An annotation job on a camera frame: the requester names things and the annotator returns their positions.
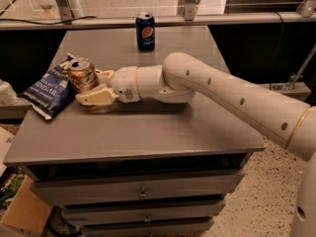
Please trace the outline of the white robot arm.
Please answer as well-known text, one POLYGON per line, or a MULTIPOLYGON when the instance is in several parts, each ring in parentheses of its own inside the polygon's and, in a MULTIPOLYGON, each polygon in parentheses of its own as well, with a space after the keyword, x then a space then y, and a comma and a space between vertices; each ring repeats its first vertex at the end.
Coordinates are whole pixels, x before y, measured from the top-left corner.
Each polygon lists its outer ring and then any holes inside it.
POLYGON ((199 92, 266 138, 307 162, 290 237, 316 236, 316 108, 217 70, 182 52, 161 65, 129 66, 97 74, 99 85, 76 95, 83 106, 154 99, 186 103, 199 92))

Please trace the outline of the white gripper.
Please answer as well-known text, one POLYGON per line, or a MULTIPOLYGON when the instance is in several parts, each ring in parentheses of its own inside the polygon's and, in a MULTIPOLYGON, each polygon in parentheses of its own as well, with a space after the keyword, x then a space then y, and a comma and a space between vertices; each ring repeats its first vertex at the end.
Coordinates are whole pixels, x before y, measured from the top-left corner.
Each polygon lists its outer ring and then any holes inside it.
POLYGON ((123 103, 139 102, 136 72, 136 66, 124 67, 116 72, 97 70, 100 85, 91 91, 77 94, 76 100, 83 106, 108 106, 117 99, 123 103))

